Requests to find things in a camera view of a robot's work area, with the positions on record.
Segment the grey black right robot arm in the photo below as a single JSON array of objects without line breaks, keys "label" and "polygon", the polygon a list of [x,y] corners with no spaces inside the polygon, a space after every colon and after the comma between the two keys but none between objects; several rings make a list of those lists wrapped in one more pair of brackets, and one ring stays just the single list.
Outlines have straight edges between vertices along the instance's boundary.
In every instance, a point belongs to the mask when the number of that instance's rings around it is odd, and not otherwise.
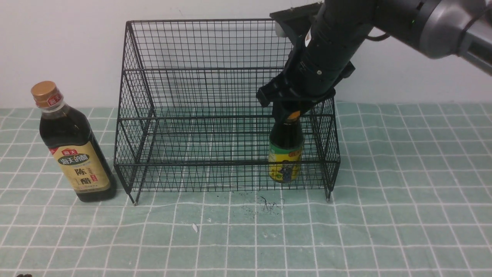
[{"label": "grey black right robot arm", "polygon": [[273,104],[276,123],[334,97],[365,40],[394,37],[427,58],[456,55],[491,73],[490,0],[325,0],[270,17],[293,44],[283,70],[256,93],[262,107]]}]

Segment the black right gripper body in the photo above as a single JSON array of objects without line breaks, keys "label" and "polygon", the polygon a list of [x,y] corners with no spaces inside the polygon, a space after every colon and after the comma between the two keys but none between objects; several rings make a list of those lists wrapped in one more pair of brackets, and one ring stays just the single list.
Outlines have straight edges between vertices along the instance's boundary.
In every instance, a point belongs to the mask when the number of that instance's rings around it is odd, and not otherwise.
[{"label": "black right gripper body", "polygon": [[327,25],[312,25],[297,38],[283,70],[258,89],[260,105],[273,104],[274,119],[286,120],[332,97],[334,87],[354,70],[350,60],[355,48],[342,39],[329,33]]}]

